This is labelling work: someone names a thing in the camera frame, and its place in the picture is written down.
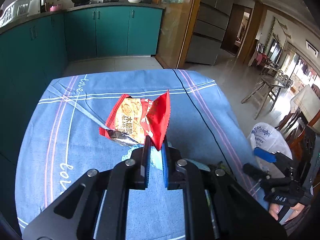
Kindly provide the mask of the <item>person's right hand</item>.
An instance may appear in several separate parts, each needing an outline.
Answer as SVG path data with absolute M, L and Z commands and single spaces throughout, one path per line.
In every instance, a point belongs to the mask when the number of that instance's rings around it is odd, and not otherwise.
M 291 214 L 287 218 L 286 222 L 297 217 L 304 209 L 304 205 L 298 203 L 294 207 L 291 207 Z M 278 220 L 278 213 L 280 212 L 280 206 L 278 204 L 271 203 L 269 206 L 269 214 L 275 219 Z

